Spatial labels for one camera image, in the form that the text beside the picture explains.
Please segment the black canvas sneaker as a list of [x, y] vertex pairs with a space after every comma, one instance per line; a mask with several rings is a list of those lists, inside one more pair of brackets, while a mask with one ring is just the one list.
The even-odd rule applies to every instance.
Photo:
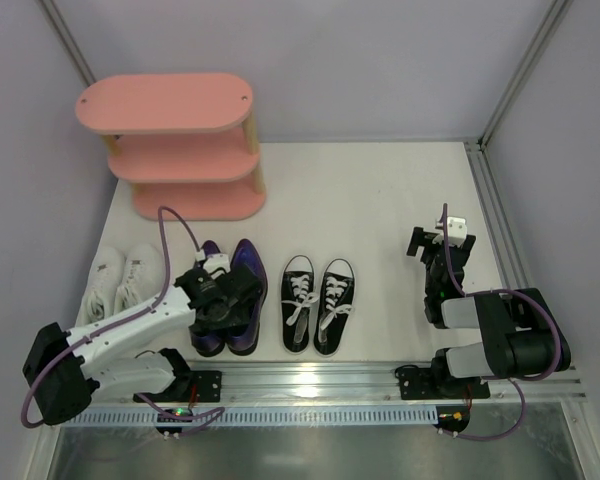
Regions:
[[355, 274], [349, 261], [338, 258], [326, 267], [321, 287], [313, 345], [325, 357], [334, 355], [353, 311]]
[[311, 260], [306, 255], [294, 256], [285, 266], [280, 284], [282, 341], [292, 354], [300, 354], [308, 346], [311, 309], [318, 299]]

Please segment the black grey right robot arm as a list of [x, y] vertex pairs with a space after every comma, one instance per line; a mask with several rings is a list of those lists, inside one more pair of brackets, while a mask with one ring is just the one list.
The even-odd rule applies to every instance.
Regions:
[[547, 377], [570, 368], [568, 341], [536, 288], [461, 294], [464, 267], [476, 237], [451, 239], [415, 227], [406, 251], [422, 249], [424, 312], [437, 329], [475, 329], [480, 341], [436, 351], [429, 366], [396, 370], [404, 399], [461, 399], [490, 396], [481, 381]]

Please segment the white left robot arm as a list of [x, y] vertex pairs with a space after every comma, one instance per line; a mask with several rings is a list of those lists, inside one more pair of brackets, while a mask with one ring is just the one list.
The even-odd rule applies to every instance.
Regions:
[[97, 398], [165, 391], [183, 373], [178, 352], [144, 358], [128, 358], [126, 352], [177, 329], [207, 333], [246, 325], [248, 310], [263, 291], [263, 281], [244, 265], [227, 273], [193, 268], [127, 312], [70, 330], [57, 323], [41, 328], [23, 366], [29, 390], [22, 424], [35, 426], [28, 418], [32, 404], [42, 424], [54, 426]]

